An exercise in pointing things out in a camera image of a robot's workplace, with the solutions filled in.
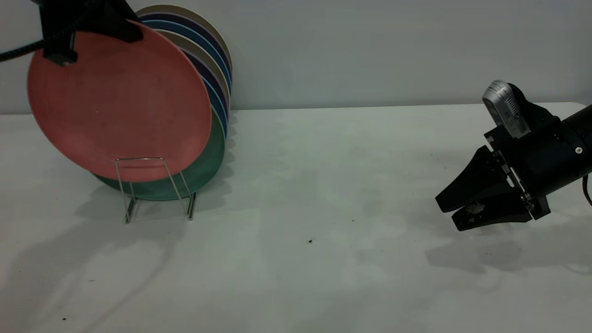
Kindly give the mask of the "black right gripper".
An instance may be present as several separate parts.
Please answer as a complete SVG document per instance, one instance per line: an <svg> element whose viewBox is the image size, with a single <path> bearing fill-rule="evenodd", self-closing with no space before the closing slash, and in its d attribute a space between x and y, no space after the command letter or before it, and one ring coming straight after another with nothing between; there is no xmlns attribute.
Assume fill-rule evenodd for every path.
<svg viewBox="0 0 592 333"><path fill-rule="evenodd" d="M550 213L546 196L586 174L586 118L552 117L550 123L520 139L502 127L485 134L501 152L533 202L531 212L512 193L501 163L487 146L476 150L465 169L436 196L444 213L454 211L453 223L465 231L500 223L526 223Z"/></svg>

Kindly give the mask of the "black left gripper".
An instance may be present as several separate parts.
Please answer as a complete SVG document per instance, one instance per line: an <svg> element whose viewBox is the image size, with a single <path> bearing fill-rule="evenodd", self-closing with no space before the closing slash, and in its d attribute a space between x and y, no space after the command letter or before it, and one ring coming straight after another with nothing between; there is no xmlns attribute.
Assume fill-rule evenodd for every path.
<svg viewBox="0 0 592 333"><path fill-rule="evenodd" d="M136 23L139 17L126 0L89 0L89 14L75 29L78 9L75 0L41 0L40 21L43 34L43 57L57 65L70 65L77 60L74 51L74 30L93 32L127 43L139 42L143 33Z"/></svg>

